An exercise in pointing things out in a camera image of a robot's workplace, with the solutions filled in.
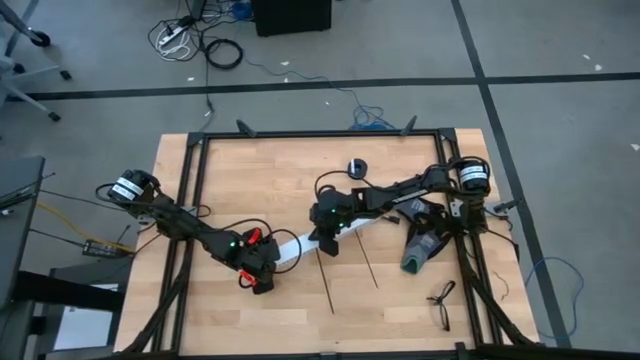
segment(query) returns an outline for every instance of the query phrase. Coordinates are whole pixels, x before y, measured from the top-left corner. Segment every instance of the chair leg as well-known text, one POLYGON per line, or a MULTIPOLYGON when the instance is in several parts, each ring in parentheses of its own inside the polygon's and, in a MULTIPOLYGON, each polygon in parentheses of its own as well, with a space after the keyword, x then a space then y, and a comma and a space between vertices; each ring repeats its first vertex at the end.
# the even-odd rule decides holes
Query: chair leg
POLYGON ((44 73, 48 73, 48 72, 58 71, 59 69, 60 69, 60 66, 58 66, 58 65, 50 66, 50 67, 44 68, 44 69, 29 71, 29 72, 26 72, 24 74, 13 75, 13 76, 11 76, 11 80, 21 80, 21 79, 29 78, 29 77, 35 76, 35 75, 40 75, 40 74, 44 74, 44 73))
POLYGON ((27 94, 25 94, 22 91, 18 90, 18 88, 15 87, 15 85, 13 85, 13 84, 11 84, 10 82, 7 82, 7 81, 3 81, 0 84, 2 86, 4 86, 11 94, 19 97, 23 101, 28 102, 29 104, 31 104, 33 106, 37 107, 38 109, 40 109, 40 111, 46 112, 51 120, 53 120, 53 121, 59 121, 60 120, 60 116, 58 116, 58 114, 56 114, 53 111, 47 109, 44 105, 42 105, 39 102, 33 100, 27 94))

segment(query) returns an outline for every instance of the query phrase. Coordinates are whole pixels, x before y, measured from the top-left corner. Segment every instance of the label sticker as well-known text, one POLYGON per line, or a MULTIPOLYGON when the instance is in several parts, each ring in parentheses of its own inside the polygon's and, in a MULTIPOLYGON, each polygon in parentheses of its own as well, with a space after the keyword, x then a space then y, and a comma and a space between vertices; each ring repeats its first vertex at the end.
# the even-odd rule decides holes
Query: label sticker
POLYGON ((392 200, 391 202, 394 203, 394 204, 397 204, 397 203, 403 202, 405 200, 413 199, 414 197, 422 196, 422 195, 426 194, 427 192, 428 192, 427 190, 418 190, 418 191, 416 191, 414 193, 411 193, 409 195, 405 195, 403 197, 399 197, 399 198, 397 198, 395 200, 392 200))
POLYGON ((130 192, 129 190, 127 190, 127 189, 123 188, 123 187, 122 187, 122 186, 120 186, 120 185, 113 185, 113 187, 111 188, 111 190, 113 190, 113 191, 117 192, 118 194, 120 194, 120 195, 122 195, 122 196, 126 197, 126 198, 127 198, 127 199, 129 199, 129 200, 133 200, 133 198, 135 198, 135 197, 136 197, 132 192, 130 192))
POLYGON ((125 178, 119 178, 116 182, 120 185, 124 185, 124 187, 128 188, 130 191, 137 193, 138 195, 142 195, 143 193, 143 190, 138 185, 125 178))
POLYGON ((484 169, 482 166, 469 166, 468 168, 464 168, 460 171, 460 176, 467 175, 470 172, 484 172, 484 169))
POLYGON ((460 180, 462 182, 467 182, 473 179, 486 179, 486 178, 487 178, 487 174, 485 173, 471 173, 461 177, 460 180))

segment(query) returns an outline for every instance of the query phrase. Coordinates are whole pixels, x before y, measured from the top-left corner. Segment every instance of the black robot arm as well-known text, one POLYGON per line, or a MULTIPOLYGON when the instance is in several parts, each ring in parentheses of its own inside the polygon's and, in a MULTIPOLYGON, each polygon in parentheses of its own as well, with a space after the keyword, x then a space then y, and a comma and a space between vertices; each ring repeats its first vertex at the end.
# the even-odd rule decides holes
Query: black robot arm
POLYGON ((315 225, 310 239, 319 241, 320 250, 336 256, 339 248, 335 235, 354 220, 377 218, 399 203, 430 193, 444 193, 462 200, 463 226, 483 227, 484 198, 491 191, 489 175, 486 161, 463 157, 446 165, 431 165, 422 174, 384 188, 354 188, 351 194, 344 194, 333 185, 324 185, 310 210, 310 220, 315 225), (460 186, 449 176, 454 171, 460 174, 460 186))
POLYGON ((244 279, 247 284, 243 287, 251 287, 254 294, 273 289, 275 262, 280 259, 280 252, 271 229, 268 234, 263 234, 260 228, 240 234, 228 227, 212 228, 176 205, 162 193, 158 180, 141 170, 125 171, 116 183, 96 189, 96 196, 120 206, 135 218, 151 217, 158 232, 172 241, 197 240, 213 259, 238 271, 240 281, 244 279), (100 190, 107 187, 107 197, 103 197, 100 190))

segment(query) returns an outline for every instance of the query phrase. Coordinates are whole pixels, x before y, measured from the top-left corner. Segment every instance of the blue cable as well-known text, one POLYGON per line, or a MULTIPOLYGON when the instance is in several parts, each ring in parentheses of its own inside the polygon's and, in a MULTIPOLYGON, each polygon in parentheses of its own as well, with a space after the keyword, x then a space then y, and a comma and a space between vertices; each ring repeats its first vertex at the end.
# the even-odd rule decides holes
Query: blue cable
POLYGON ((542 265, 543 263, 545 263, 546 261, 549 260, 555 260, 555 261, 559 261, 565 265, 567 265, 568 267, 570 267, 575 273, 576 275, 578 275, 578 278, 580 278, 580 287, 578 288, 578 291, 576 291, 575 295, 573 296, 573 303, 572 303, 572 308, 573 308, 573 327, 571 328, 571 331, 569 331, 567 333, 566 336, 551 336, 551 335, 547 335, 541 331, 538 331, 538 333, 540 335, 542 335, 543 337, 549 338, 549 339, 555 339, 555 340, 563 340, 563 339, 568 339, 571 336, 573 336, 573 334, 575 334, 575 332, 578 330, 578 313, 576 310, 576 307, 578 305, 578 296, 580 296, 580 292, 582 292, 582 289, 584 289, 584 277, 582 277, 582 274, 580 273, 580 271, 578 269, 576 269, 575 266, 571 265, 568 261, 559 258, 559 257, 555 257, 555 256, 549 256, 549 257, 545 257, 542 258, 542 260, 538 261, 535 265, 533 265, 533 269, 531 269, 531 272, 529 273, 529 276, 527 276, 527 279, 524 281, 524 286, 528 286, 529 285, 529 280, 531 280, 531 277, 533 276, 533 274, 536 272, 536 270, 538 269, 538 266, 542 265))
POLYGON ((262 68, 264 71, 266 71, 267 73, 273 76, 286 76, 289 74, 293 74, 308 81, 322 80, 322 81, 328 82, 329 85, 331 85, 334 89, 338 91, 350 93, 351 95, 353 95, 353 98, 356 100, 356 104, 358 104, 358 106, 356 106, 356 108, 353 109, 353 124, 349 127, 349 130, 395 129, 393 125, 391 125, 390 123, 388 123, 386 120, 382 118, 382 115, 384 115, 384 109, 382 109, 380 106, 362 105, 355 91, 336 86, 326 76, 305 76, 293 70, 285 71, 283 73, 277 73, 269 70, 269 68, 267 68, 262 64, 258 64, 256 62, 249 60, 248 56, 246 55, 246 51, 245 51, 244 59, 247 62, 247 64, 262 68))

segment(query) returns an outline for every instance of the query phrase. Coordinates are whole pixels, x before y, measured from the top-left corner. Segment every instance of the wooden tabletop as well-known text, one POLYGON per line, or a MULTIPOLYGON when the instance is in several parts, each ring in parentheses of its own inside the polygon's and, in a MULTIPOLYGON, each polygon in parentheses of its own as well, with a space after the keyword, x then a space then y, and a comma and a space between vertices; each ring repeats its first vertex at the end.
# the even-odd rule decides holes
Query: wooden tabletop
MULTIPOLYGON (((481 130, 456 131, 461 155, 490 161, 481 130)), ((202 204, 210 206, 213 214, 203 220, 222 227, 261 218, 273 229, 308 233, 313 227, 308 218, 315 201, 313 184, 320 174, 361 158, 369 165, 367 179, 387 186, 437 163, 433 142, 428 136, 214 140, 209 144, 202 190, 202 204)), ((185 144, 186 134, 164 135, 154 166, 164 192, 174 198, 185 144)), ((190 179, 195 178, 197 154, 199 149, 190 179)), ((344 192, 363 186, 341 174, 328 176, 321 184, 325 182, 344 192)), ((491 187, 487 201, 498 201, 494 179, 491 187)), ((192 194, 190 184, 187 199, 192 194)), ((444 201, 441 195, 427 198, 444 201)), ((488 225, 510 236, 503 221, 489 217, 488 225)), ((296 269, 276 276, 274 291, 259 296, 240 289, 237 273, 212 260, 196 244, 180 354, 451 350, 460 341, 473 348, 455 245, 449 244, 417 275, 404 273, 399 261, 407 227, 404 220, 400 225, 378 221, 359 230, 360 241, 355 234, 341 239, 335 258, 311 252, 296 269), (426 297, 438 295, 449 280, 458 285, 445 300, 451 320, 451 331, 446 332, 438 307, 426 297)), ((137 246, 153 236, 155 231, 143 233, 137 246)), ((279 234, 277 240, 282 244, 290 238, 279 234)), ((537 340, 513 247, 492 234, 481 235, 481 242, 496 301, 526 336, 537 340)), ((159 238, 135 258, 116 350, 135 338, 153 312, 166 255, 167 239, 159 238)), ((478 303, 483 333, 489 339, 484 306, 478 303)), ((167 329, 172 328, 173 315, 171 310, 167 329)), ((167 339, 170 333, 165 331, 167 339)))

